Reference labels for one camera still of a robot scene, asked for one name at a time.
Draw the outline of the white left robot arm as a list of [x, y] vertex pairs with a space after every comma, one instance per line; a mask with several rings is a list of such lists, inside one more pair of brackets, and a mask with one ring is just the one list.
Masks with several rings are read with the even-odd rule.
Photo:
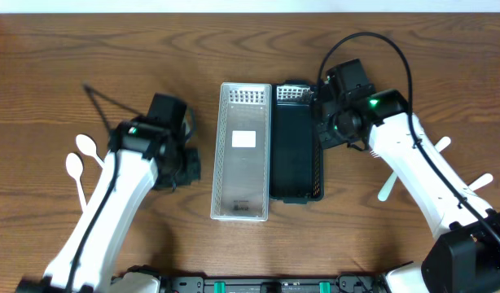
[[38, 282], [18, 292], [162, 292], [161, 276], [136, 267], [115, 277], [116, 259], [143, 199], [200, 178], [199, 152], [187, 147], [184, 124], [126, 121], [110, 132], [103, 170], [80, 220]]

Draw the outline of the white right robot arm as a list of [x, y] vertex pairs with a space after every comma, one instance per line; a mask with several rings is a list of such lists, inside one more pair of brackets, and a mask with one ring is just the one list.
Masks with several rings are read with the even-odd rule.
[[364, 141], [398, 176], [432, 232], [435, 243], [424, 261], [387, 272], [386, 291], [500, 290], [500, 212], [450, 167], [397, 90], [332, 79], [318, 85], [314, 105], [329, 145]]

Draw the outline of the clear plastic perforated basket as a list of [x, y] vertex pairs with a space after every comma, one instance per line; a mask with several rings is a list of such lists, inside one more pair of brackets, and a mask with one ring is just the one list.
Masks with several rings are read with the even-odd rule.
[[[272, 85], [221, 85], [210, 216], [266, 221], [269, 214]], [[255, 148], [233, 148], [232, 132], [257, 132]]]

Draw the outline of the white plastic fork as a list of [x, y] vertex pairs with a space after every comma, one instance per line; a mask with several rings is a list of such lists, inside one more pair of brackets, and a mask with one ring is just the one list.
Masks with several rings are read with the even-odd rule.
[[493, 181], [493, 175], [491, 173], [484, 173], [480, 177], [478, 177], [475, 181], [473, 181], [468, 187], [475, 191], [480, 188], [487, 186], [489, 183]]
[[437, 152], [442, 152], [446, 147], [450, 145], [452, 142], [451, 138], [448, 136], [444, 136], [438, 140], [438, 142], [434, 145], [434, 148]]

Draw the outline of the pale green plastic fork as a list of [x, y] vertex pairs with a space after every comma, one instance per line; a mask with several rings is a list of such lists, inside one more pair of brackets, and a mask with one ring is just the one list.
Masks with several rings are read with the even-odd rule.
[[391, 194], [391, 191], [394, 187], [396, 180], [397, 180], [397, 174], [392, 173], [378, 193], [378, 200], [379, 201], [384, 202], [388, 199], [388, 197]]

